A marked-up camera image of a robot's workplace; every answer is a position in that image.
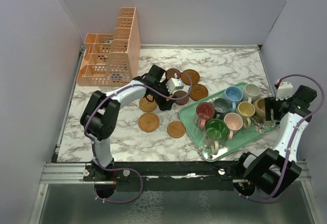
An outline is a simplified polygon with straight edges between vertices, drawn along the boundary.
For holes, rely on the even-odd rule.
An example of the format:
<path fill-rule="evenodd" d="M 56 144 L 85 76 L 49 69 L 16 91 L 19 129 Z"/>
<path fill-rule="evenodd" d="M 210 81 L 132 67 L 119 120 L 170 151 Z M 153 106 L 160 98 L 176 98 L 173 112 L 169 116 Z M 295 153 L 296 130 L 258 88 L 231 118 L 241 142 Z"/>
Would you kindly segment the dark brown wooden coaster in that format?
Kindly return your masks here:
<path fill-rule="evenodd" d="M 181 73 L 178 69 L 176 68 L 169 68 L 167 71 L 166 71 L 166 78 L 169 80 L 169 79 L 180 79 L 181 77 Z"/>

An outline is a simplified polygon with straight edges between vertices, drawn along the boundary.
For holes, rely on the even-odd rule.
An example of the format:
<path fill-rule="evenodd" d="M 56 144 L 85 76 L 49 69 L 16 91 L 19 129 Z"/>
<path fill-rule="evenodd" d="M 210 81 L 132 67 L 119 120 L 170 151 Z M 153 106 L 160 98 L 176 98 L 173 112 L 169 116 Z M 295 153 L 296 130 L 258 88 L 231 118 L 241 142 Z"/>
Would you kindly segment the dark walnut coaster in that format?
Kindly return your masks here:
<path fill-rule="evenodd" d="M 189 95 L 183 90 L 178 90 L 173 93 L 173 98 L 178 98 L 174 103 L 178 105 L 185 105 L 189 101 Z"/>

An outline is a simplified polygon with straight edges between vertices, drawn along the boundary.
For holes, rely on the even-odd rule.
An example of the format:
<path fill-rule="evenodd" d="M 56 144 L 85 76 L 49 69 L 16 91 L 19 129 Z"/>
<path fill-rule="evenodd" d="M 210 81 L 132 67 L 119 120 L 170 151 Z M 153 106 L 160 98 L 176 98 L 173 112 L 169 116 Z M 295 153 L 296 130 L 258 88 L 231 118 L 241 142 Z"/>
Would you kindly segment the brown ringed wooden coaster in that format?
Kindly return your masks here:
<path fill-rule="evenodd" d="M 182 72 L 183 74 L 181 75 L 181 80 L 183 81 L 184 84 L 186 85 L 191 85 L 190 79 L 192 80 L 192 84 L 198 84 L 200 81 L 200 75 L 196 70 L 193 69 L 186 69 Z"/>

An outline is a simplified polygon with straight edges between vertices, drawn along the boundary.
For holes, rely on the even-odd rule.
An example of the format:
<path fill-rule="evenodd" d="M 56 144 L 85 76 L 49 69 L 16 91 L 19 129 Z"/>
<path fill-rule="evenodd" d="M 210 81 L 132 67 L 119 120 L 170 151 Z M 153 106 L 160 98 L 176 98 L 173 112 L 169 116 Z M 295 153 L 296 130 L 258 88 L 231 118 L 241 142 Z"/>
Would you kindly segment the peach mesh file organizer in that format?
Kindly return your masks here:
<path fill-rule="evenodd" d="M 88 33 L 79 86 L 122 87 L 136 77 L 141 38 L 136 7 L 120 8 L 112 34 Z"/>

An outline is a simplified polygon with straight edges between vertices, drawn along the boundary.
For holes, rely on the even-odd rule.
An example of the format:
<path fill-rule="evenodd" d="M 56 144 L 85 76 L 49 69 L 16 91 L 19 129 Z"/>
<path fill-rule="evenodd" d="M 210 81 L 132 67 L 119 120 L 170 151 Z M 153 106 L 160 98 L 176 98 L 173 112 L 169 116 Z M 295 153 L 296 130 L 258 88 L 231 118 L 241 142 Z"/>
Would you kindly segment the mint green tray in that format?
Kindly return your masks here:
<path fill-rule="evenodd" d="M 239 87 L 241 90 L 243 90 L 244 86 L 247 85 L 247 83 L 238 83 L 236 87 Z M 253 141 L 261 138 L 264 136 L 264 134 L 269 133 L 270 131 L 273 131 L 277 128 L 274 124 L 265 124 L 264 121 L 258 119 L 255 114 L 251 118 L 251 127 L 248 129 L 245 129 L 242 127 L 239 132 L 236 134 L 235 137 L 233 137 L 232 140 L 226 139 L 220 146 L 219 151 L 216 155 L 212 154 L 211 149 L 206 147 L 202 141 L 203 139 L 203 131 L 201 131 L 194 123 L 194 116 L 196 112 L 196 107 L 202 103 L 202 102 L 208 102 L 213 105 L 213 101 L 217 98 L 223 98 L 223 92 L 219 91 L 217 93 L 214 93 L 204 99 L 201 99 L 191 105 L 188 105 L 184 108 L 182 108 L 179 112 L 179 118 L 184 124 L 184 127 L 186 128 L 187 132 L 189 133 L 190 137 L 192 138 L 196 148 L 198 149 L 200 155 L 203 157 L 203 159 L 207 162 L 214 162 L 217 160 L 220 160 L 221 158 L 226 157 L 227 155 L 233 153 L 234 151 L 242 148 L 243 146 L 252 143 Z"/>

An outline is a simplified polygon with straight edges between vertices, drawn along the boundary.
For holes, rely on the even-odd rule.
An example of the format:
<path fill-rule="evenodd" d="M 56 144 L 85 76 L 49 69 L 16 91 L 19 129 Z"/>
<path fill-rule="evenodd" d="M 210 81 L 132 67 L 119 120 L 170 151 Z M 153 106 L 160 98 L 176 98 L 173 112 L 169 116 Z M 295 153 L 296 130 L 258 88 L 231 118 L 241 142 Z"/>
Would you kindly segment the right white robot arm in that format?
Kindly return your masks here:
<path fill-rule="evenodd" d="M 301 85 L 292 96 L 267 97 L 265 102 L 266 120 L 279 122 L 279 135 L 273 148 L 259 156 L 243 153 L 235 165 L 235 173 L 262 190 L 268 197 L 279 196 L 300 175 L 296 164 L 296 153 L 304 129 L 312 113 L 310 103 L 316 98 L 316 90 Z"/>

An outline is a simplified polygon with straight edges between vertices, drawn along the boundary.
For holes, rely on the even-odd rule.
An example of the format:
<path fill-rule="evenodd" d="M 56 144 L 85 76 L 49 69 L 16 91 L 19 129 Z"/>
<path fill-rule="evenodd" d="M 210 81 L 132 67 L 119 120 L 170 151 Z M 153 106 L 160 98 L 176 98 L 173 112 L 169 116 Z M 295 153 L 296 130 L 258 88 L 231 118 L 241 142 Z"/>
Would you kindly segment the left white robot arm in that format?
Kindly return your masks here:
<path fill-rule="evenodd" d="M 165 72 L 159 66 L 152 65 L 146 74 L 134 78 L 129 84 L 109 94 L 95 91 L 91 95 L 80 124 L 84 127 L 84 135 L 91 140 L 93 161 L 97 165 L 95 174 L 99 179 L 108 180 L 113 173 L 110 166 L 113 156 L 109 137 L 115 129 L 121 108 L 151 95 L 161 111 L 171 110 L 174 101 L 168 98 L 168 79 L 161 80 Z"/>

